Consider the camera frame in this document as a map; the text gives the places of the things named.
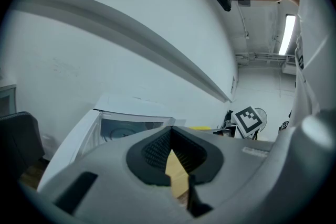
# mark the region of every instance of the person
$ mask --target person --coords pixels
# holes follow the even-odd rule
[[[256,2],[282,0],[236,0]],[[336,108],[336,23],[330,0],[290,0],[299,6],[301,36],[296,49],[297,82],[289,126],[321,109]]]

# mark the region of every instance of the white wall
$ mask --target white wall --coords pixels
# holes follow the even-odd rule
[[[97,1],[165,38],[230,94],[236,61],[208,0]],[[229,107],[117,44],[19,11],[8,15],[3,29],[0,67],[17,84],[17,109],[37,118],[54,149],[104,92],[158,102],[175,118],[186,119],[186,126],[216,128]]]
[[[239,68],[239,83],[230,109],[238,112],[249,105],[265,110],[267,124],[258,139],[275,141],[278,129],[292,109],[296,76],[273,68]]]

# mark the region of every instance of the ceiling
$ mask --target ceiling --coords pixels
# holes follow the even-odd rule
[[[298,12],[297,5],[289,0],[267,3],[258,7],[238,7],[236,2],[233,2],[230,12],[224,11],[216,0],[210,1],[216,6],[223,19],[229,40],[237,55],[277,54],[284,35],[286,15],[296,15]],[[299,34],[300,24],[297,17],[287,50],[288,55],[294,54]]]

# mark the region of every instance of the fluorescent light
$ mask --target fluorescent light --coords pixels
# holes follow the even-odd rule
[[[283,34],[282,44],[280,47],[279,55],[285,55],[289,46],[290,39],[292,38],[293,30],[295,25],[295,16],[286,16],[286,26],[285,33]]]

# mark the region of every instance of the fan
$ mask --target fan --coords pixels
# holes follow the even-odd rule
[[[261,120],[263,122],[262,126],[259,129],[259,132],[261,132],[265,128],[265,126],[266,126],[266,123],[267,123],[267,114],[266,114],[265,110],[260,109],[260,108],[256,108],[256,111],[258,112],[258,114],[259,114],[259,116],[260,116],[260,118],[261,118]]]

